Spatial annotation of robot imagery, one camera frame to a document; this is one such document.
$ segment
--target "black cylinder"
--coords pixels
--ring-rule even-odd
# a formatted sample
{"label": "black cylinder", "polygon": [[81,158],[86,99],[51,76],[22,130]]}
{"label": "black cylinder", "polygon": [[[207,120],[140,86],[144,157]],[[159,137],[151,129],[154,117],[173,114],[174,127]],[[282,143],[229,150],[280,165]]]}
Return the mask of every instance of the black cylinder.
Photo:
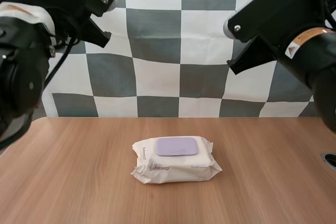
{"label": "black cylinder", "polygon": [[278,60],[312,91],[324,123],[336,132],[336,33],[312,37],[292,59],[284,52]]}

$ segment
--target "white sticker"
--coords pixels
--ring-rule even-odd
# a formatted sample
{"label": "white sticker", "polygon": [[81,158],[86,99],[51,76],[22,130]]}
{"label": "white sticker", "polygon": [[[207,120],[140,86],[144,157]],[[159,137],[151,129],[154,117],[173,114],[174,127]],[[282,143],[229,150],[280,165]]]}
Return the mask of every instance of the white sticker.
{"label": "white sticker", "polygon": [[295,42],[291,42],[285,51],[285,55],[287,55],[290,59],[293,59],[295,53],[299,50],[300,45]]}

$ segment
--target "purple lid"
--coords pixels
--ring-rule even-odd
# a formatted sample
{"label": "purple lid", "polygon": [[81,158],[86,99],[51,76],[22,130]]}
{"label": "purple lid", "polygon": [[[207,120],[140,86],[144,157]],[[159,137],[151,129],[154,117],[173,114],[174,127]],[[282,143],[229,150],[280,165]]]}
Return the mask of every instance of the purple lid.
{"label": "purple lid", "polygon": [[165,137],[156,140],[159,156],[190,156],[198,153],[196,139],[192,137]]}

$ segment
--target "wet wipes package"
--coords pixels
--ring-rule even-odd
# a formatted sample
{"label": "wet wipes package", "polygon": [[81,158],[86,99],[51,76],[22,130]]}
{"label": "wet wipes package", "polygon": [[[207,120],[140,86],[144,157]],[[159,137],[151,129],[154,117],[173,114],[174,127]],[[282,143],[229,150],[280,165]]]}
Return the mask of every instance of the wet wipes package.
{"label": "wet wipes package", "polygon": [[132,147],[138,156],[132,175],[144,184],[204,181],[222,170],[213,143],[200,136],[149,138]]}

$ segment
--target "screw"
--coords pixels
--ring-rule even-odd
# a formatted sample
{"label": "screw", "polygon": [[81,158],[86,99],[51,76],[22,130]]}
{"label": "screw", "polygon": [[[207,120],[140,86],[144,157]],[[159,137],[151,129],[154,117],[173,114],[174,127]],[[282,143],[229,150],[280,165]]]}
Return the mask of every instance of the screw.
{"label": "screw", "polygon": [[101,0],[103,2],[103,4],[108,4],[109,3],[109,0]]}
{"label": "screw", "polygon": [[240,31],[240,29],[241,29],[240,25],[235,25],[235,32]]}
{"label": "screw", "polygon": [[50,51],[50,56],[52,58],[56,57],[56,50],[55,50],[55,48],[53,46],[49,47],[49,51]]}

